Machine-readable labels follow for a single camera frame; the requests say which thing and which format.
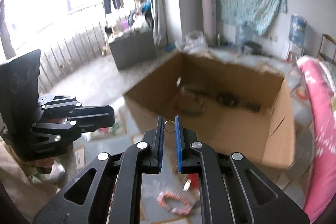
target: box flap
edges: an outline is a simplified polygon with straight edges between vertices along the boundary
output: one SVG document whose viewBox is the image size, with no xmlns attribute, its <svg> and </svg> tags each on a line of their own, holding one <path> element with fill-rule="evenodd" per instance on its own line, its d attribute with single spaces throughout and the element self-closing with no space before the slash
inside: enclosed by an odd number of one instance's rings
<svg viewBox="0 0 336 224">
<path fill-rule="evenodd" d="M 262 163 L 287 169 L 294 163 L 295 130 L 287 81 L 284 80 L 273 107 Z"/>
<path fill-rule="evenodd" d="M 178 90 L 176 83 L 182 74 L 182 62 L 182 54 L 174 56 L 130 89 L 127 97 L 159 113 L 162 105 L 169 101 Z"/>
</svg>

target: plastic bag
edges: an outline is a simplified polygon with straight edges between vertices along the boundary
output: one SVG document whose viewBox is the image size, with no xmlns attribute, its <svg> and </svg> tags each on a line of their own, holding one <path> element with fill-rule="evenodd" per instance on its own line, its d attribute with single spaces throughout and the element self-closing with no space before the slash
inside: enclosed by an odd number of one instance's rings
<svg viewBox="0 0 336 224">
<path fill-rule="evenodd" d="M 251 28 L 246 26 L 237 26 L 236 27 L 236 49 L 238 52 L 242 52 L 243 45 L 245 42 L 252 41 L 253 31 Z"/>
<path fill-rule="evenodd" d="M 185 36 L 185 41 L 176 41 L 176 48 L 180 52 L 201 52 L 207 50 L 208 44 L 201 31 L 192 31 Z"/>
</svg>

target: small white object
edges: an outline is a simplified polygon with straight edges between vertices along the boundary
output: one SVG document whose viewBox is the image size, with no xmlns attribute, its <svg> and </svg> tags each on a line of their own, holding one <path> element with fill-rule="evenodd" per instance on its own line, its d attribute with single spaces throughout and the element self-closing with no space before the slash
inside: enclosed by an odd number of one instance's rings
<svg viewBox="0 0 336 224">
<path fill-rule="evenodd" d="M 109 154 L 103 152 L 98 155 L 98 160 L 107 160 L 109 158 Z"/>
<path fill-rule="evenodd" d="M 234 160 L 242 160 L 243 159 L 243 155 L 241 153 L 233 153 L 232 154 L 232 158 Z"/>
<path fill-rule="evenodd" d="M 271 40 L 272 42 L 277 42 L 278 41 L 278 36 L 276 34 L 272 34 L 269 37 L 269 40 Z"/>
<path fill-rule="evenodd" d="M 190 185 L 191 185 L 191 179 L 188 179 L 187 182 L 186 182 L 185 185 L 184 185 L 183 190 L 184 190 L 184 191 L 189 190 Z"/>
<path fill-rule="evenodd" d="M 148 146 L 148 144 L 145 143 L 145 142 L 141 142 L 141 143 L 137 144 L 137 148 L 139 148 L 139 149 L 145 149 L 145 148 L 147 148 L 147 146 Z"/>
<path fill-rule="evenodd" d="M 195 149 L 200 149 L 203 145 L 200 142 L 194 142 L 191 146 Z"/>
<path fill-rule="evenodd" d="M 85 167 L 85 152 L 84 147 L 75 150 L 76 168 L 81 170 Z"/>
</svg>

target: red object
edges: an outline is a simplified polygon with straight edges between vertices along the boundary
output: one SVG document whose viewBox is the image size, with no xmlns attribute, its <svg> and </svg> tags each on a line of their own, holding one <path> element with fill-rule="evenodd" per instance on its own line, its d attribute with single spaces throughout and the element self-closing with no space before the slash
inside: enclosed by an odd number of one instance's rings
<svg viewBox="0 0 336 224">
<path fill-rule="evenodd" d="M 190 187 L 192 189 L 199 189 L 198 185 L 198 174 L 189 174 L 188 178 L 191 180 Z"/>
</svg>

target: silver screw head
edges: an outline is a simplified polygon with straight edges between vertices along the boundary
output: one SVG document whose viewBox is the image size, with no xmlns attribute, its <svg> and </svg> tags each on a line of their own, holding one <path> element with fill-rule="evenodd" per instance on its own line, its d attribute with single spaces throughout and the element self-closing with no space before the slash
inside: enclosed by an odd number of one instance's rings
<svg viewBox="0 0 336 224">
<path fill-rule="evenodd" d="M 147 148 L 147 146 L 148 146 L 148 143 L 145 143 L 145 142 L 140 142 L 137 144 L 137 148 L 139 149 L 145 149 Z"/>
<path fill-rule="evenodd" d="M 98 160 L 107 160 L 109 158 L 109 154 L 107 154 L 107 153 L 100 153 L 99 155 L 98 155 Z"/>
<path fill-rule="evenodd" d="M 194 142 L 191 145 L 193 148 L 200 149 L 203 145 L 200 142 Z"/>
<path fill-rule="evenodd" d="M 242 160 L 243 159 L 243 155 L 241 153 L 233 153 L 232 154 L 232 158 L 234 160 Z"/>
</svg>

